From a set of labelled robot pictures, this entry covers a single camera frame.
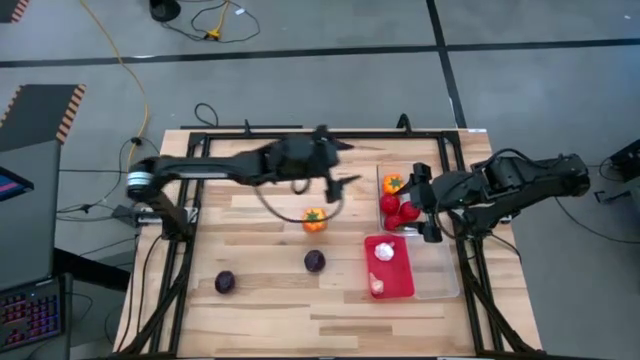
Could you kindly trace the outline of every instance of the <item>wooden tabletop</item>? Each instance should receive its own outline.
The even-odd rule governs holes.
[[[162,153],[184,156],[188,138],[189,131],[167,131]],[[467,165],[491,155],[486,133],[461,130],[460,138]],[[178,356],[473,355],[462,291],[453,298],[377,301],[367,290],[363,240],[379,233],[376,166],[421,161],[432,166],[437,176],[442,170],[436,141],[345,141],[355,149],[341,152],[341,164],[333,174],[335,177],[359,174],[362,178],[346,187],[344,210],[322,233],[308,234],[299,224],[278,220],[264,209],[250,187],[230,181],[205,182]],[[230,156],[267,142],[214,140],[211,156]],[[169,184],[165,192],[175,200],[178,187],[178,183]],[[299,218],[308,207],[324,207],[331,212],[333,205],[325,204],[323,191],[324,181],[312,182],[310,191],[302,196],[292,194],[289,184],[263,189],[267,201],[293,218]],[[135,334],[142,267],[159,231],[159,227],[148,227],[142,232],[135,287],[125,300],[116,348],[124,333],[132,295],[134,316],[125,344]],[[495,233],[511,243],[514,241],[509,226],[500,225]],[[445,242],[462,288],[455,245],[450,239]],[[167,241],[156,245],[149,260],[143,324],[157,304],[167,245]],[[321,250],[327,258],[326,268],[319,275],[308,273],[303,264],[304,255],[311,249]],[[491,240],[485,241],[485,255],[496,305],[522,338],[539,348],[517,257]],[[223,270],[236,275],[237,287],[230,295],[220,295],[214,288],[214,279]],[[485,347],[490,348],[486,315],[479,303],[478,308]],[[171,324],[172,318],[170,309],[161,349],[168,346],[170,326],[166,324]]]

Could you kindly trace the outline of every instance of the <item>white garlic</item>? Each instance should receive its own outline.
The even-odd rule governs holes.
[[[387,243],[378,244],[374,253],[378,260],[389,261],[391,260],[391,258],[393,258],[393,246]]]
[[[380,295],[384,292],[384,282],[378,280],[373,273],[369,273],[369,286],[371,287],[371,293],[374,295]]]

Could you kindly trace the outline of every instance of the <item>red tray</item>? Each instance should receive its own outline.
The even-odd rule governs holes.
[[[393,258],[381,261],[375,255],[376,246],[380,243],[393,245]],[[403,237],[393,235],[369,236],[364,240],[367,258],[367,284],[370,284],[369,273],[384,282],[382,294],[371,294],[376,299],[411,297],[415,293],[407,242]]]

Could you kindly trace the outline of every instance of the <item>keyboard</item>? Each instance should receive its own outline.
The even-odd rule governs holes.
[[[62,334],[63,309],[59,279],[0,293],[0,353]]]

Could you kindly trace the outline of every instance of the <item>warning stripe tape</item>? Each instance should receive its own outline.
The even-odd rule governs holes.
[[[18,90],[16,90],[16,92],[13,94],[13,97],[9,101],[9,106],[7,107],[7,111],[5,111],[2,117],[0,118],[0,128],[4,124],[5,120],[7,120],[7,116],[9,116],[9,111],[11,111],[11,107],[13,106],[13,103],[15,102],[16,98],[20,94],[20,90],[22,90],[22,86],[18,86]]]
[[[73,124],[73,119],[75,119],[76,114],[78,113],[78,107],[82,102],[82,98],[84,97],[84,93],[87,90],[86,85],[78,85],[73,90],[73,95],[71,95],[71,100],[69,101],[69,105],[67,105],[67,110],[64,112],[62,116],[62,122],[58,127],[58,133],[56,134],[56,138],[60,140],[62,144],[67,141],[67,136],[69,136],[69,131],[71,130],[71,125]]]
[[[11,23],[17,23],[22,19],[22,15],[27,11],[27,5],[29,5],[29,0],[18,1],[16,8],[13,9],[13,14],[11,14]]]

